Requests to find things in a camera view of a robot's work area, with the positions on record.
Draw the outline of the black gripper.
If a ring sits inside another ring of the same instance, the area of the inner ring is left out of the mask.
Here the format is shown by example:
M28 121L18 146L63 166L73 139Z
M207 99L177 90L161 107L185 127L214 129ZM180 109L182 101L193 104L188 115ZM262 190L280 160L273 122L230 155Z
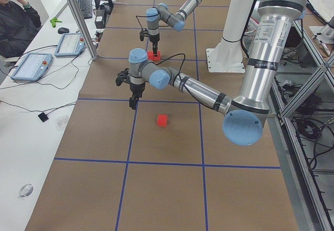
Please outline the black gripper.
M134 84L130 83L129 87L132 92L132 97L129 99L129 107L133 110L137 108L138 98L142 97L146 83Z
M149 37L149 41L152 43L152 51L153 51L153 55L155 57L157 57L158 55L158 42L160 41L160 35L156 34L156 35L148 35Z

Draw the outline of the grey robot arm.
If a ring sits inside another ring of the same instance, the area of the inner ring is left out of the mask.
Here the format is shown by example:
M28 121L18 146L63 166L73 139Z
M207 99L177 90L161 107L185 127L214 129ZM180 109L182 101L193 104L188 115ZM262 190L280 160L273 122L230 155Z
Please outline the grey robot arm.
M221 42L207 49L210 72L243 74L239 94L231 98L173 67L148 59L145 50L129 54L126 83L136 108L146 84L168 85L188 93L204 106L224 115L222 130L241 146L257 142L268 116L268 94L277 72L291 24L303 18L307 0L231 0Z
M185 26L185 20L193 12L193 10L201 3L202 0L187 0L175 13L171 13L167 4L160 3L156 7L146 10L147 28L140 32L140 40L145 37L149 38L152 43L152 51L148 51L148 58L153 61L161 59L158 50L158 42L160 40L159 22L163 21L168 26L180 32Z

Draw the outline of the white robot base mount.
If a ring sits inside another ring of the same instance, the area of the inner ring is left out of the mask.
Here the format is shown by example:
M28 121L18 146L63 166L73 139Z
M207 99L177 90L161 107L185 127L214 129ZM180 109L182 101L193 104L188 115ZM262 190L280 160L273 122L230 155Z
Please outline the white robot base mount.
M231 0L220 43L206 49L209 72L245 72L241 43L256 1Z

